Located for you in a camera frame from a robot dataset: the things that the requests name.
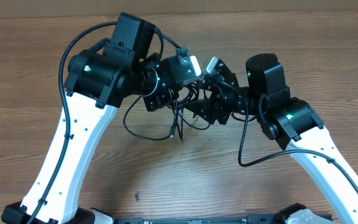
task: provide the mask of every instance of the wood grain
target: wood grain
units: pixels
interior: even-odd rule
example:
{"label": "wood grain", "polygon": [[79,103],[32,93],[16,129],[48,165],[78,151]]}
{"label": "wood grain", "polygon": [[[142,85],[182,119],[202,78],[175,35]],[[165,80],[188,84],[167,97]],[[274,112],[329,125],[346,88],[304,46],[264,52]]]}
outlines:
{"label": "wood grain", "polygon": [[[222,58],[241,85],[245,61],[274,52],[293,96],[321,115],[342,155],[358,173],[358,11],[247,12],[145,16],[200,62]],[[0,216],[35,180],[53,138],[61,102],[58,64],[68,43],[86,28],[116,17],[0,19]],[[79,41],[71,55],[112,28]],[[166,46],[164,56],[174,49]],[[150,52],[159,51],[156,39]],[[333,210],[306,172],[290,157],[250,168],[237,164],[242,124],[207,131],[185,128],[160,142],[137,139],[122,126],[134,101],[125,99],[107,128],[82,186],[80,206],[117,217],[222,217],[275,213],[300,202],[316,213]],[[169,132],[167,109],[147,113],[139,102],[128,117],[133,131]],[[201,119],[195,125],[204,126]],[[278,152],[257,123],[250,123],[243,160]]]}

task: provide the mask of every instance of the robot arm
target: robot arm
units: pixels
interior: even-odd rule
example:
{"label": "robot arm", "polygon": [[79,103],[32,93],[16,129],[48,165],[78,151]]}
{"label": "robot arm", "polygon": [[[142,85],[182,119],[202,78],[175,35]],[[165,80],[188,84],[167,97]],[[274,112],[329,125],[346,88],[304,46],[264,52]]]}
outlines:
{"label": "robot arm", "polygon": [[[264,134],[276,140],[284,150],[281,154],[291,154],[309,173],[340,221],[358,223],[358,176],[340,155],[323,120],[312,107],[290,97],[283,67],[274,54],[248,59],[249,87],[240,87],[236,74],[221,59],[214,57],[201,74],[197,59],[189,55],[186,47],[177,48],[176,55],[164,60],[161,60],[162,50],[160,54],[146,58],[154,33],[162,41],[163,35],[155,25],[122,13],[111,39],[103,39],[70,60],[65,82],[67,93],[63,97],[70,111],[71,136],[60,171],[46,199],[41,202],[57,165],[61,145],[67,138],[64,110],[39,176],[22,202],[5,208],[3,222],[25,223],[33,215],[36,223],[112,223],[112,217],[103,212],[78,208],[78,196],[100,137],[122,99],[135,94],[143,96],[148,111],[170,105],[178,116],[178,110],[186,108],[209,124],[215,121],[226,124],[232,113],[246,115],[246,118],[255,115]],[[104,48],[103,53],[98,54],[101,48]],[[189,83],[210,91],[211,96],[201,100],[197,96],[178,108],[172,102]],[[300,150],[303,153],[292,154]],[[339,164],[355,184],[351,185],[334,164]],[[294,213],[281,221],[300,220],[296,215],[299,214]],[[321,223],[317,218],[315,220],[315,223]]]}

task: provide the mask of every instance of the wall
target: wall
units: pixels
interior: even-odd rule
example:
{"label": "wall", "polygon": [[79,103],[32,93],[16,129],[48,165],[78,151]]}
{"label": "wall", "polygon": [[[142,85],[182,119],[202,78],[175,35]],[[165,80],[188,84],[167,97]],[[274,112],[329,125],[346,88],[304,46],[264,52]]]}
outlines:
{"label": "wall", "polygon": [[0,0],[0,18],[358,9],[358,0]]}

